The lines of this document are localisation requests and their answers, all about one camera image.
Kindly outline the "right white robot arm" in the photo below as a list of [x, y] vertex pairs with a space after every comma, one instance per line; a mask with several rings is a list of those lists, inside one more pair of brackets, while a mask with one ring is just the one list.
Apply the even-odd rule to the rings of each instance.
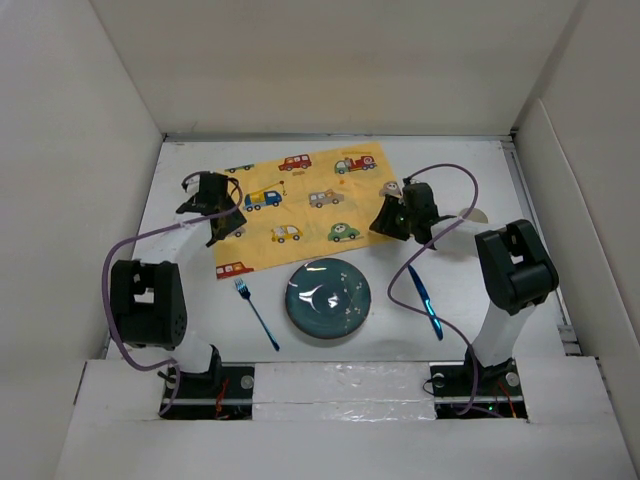
[[526, 320], [559, 286], [557, 270], [535, 227], [526, 219], [492, 226], [438, 212], [431, 187], [408, 184], [403, 195], [387, 195], [370, 230], [435, 251], [479, 261], [489, 306], [467, 348], [462, 381], [473, 393], [494, 387], [513, 359]]

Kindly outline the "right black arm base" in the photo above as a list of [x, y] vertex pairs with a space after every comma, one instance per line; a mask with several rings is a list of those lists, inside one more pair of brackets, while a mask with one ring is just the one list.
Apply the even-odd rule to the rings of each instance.
[[528, 418], [514, 359], [474, 370], [464, 361], [433, 362], [423, 391], [430, 395], [438, 420]]

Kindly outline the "yellow car print cloth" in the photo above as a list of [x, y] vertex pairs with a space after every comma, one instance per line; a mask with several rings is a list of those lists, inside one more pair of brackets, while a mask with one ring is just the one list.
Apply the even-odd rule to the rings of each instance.
[[370, 231], [397, 177], [377, 142], [230, 167], [246, 220], [213, 247], [218, 279], [386, 242]]

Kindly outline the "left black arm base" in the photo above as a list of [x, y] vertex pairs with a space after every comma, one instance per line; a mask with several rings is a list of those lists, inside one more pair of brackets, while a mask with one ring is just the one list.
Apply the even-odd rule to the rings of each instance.
[[222, 363], [203, 374], [182, 373], [175, 389], [175, 370], [166, 380], [160, 404], [164, 420], [251, 420], [255, 365]]

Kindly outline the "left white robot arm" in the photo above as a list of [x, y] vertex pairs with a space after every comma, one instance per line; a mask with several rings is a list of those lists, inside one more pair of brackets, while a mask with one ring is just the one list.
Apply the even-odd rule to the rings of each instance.
[[217, 351], [188, 329], [180, 268], [224, 239], [246, 220], [240, 182], [201, 171], [195, 193], [176, 211], [174, 223], [118, 242], [107, 254], [102, 301], [111, 340], [135, 370], [166, 368], [169, 380], [188, 375], [201, 396], [222, 387]]

